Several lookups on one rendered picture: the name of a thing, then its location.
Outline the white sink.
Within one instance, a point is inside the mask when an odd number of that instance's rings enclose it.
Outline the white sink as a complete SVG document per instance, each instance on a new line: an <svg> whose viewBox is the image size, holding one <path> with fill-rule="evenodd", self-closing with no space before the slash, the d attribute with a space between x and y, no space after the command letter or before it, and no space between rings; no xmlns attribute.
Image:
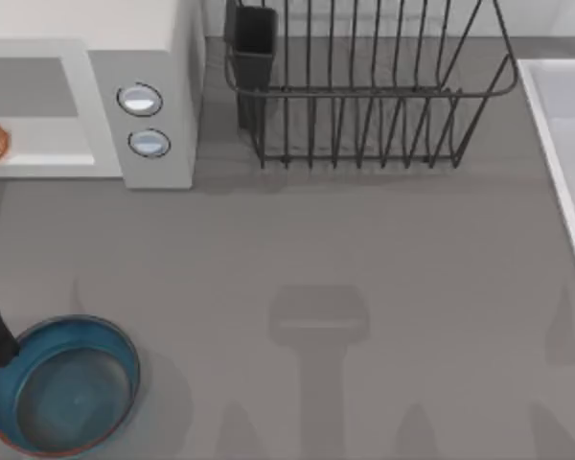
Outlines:
<svg viewBox="0 0 575 460"><path fill-rule="evenodd" d="M575 255L575 58L517 65Z"/></svg>

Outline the blue bowl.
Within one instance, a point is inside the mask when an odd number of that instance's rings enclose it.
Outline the blue bowl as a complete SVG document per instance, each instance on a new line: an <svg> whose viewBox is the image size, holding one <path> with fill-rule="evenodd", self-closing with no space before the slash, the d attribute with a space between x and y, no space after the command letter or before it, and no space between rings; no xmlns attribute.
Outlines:
<svg viewBox="0 0 575 460"><path fill-rule="evenodd" d="M36 323L0 367L0 441L28 457L80 460L118 436L133 415L141 359L104 318L70 314Z"/></svg>

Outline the round microwave knob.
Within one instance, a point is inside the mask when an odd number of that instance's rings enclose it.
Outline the round microwave knob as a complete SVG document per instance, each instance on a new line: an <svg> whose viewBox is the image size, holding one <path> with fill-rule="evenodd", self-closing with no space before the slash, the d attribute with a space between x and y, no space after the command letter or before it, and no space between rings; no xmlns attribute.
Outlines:
<svg viewBox="0 0 575 460"><path fill-rule="evenodd" d="M134 117L151 117L163 106L160 92L141 82L120 88L116 98L120 108Z"/></svg>
<svg viewBox="0 0 575 460"><path fill-rule="evenodd" d="M130 133L127 143L132 152L144 158L160 158L172 147L170 138L162 131L153 128Z"/></svg>

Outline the pale microwave oven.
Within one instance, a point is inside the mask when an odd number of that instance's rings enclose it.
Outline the pale microwave oven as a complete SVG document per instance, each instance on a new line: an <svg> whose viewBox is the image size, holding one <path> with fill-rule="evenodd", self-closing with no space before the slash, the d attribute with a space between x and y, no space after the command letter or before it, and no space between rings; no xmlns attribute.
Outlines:
<svg viewBox="0 0 575 460"><path fill-rule="evenodd" d="M191 188L205 52L201 0L0 0L0 125L11 135L0 178ZM162 96L151 117L117 103L137 82ZM160 158L128 146L149 128L171 140Z"/></svg>

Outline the black utensil holder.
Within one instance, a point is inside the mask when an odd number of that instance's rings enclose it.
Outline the black utensil holder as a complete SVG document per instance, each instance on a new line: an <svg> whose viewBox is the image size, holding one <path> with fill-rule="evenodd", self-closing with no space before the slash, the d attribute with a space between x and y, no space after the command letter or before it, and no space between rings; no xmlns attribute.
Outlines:
<svg viewBox="0 0 575 460"><path fill-rule="evenodd" d="M267 6L247 6L242 0L226 0L224 41L232 69L240 129L253 132L258 127L258 105L271 81L276 55L278 13Z"/></svg>

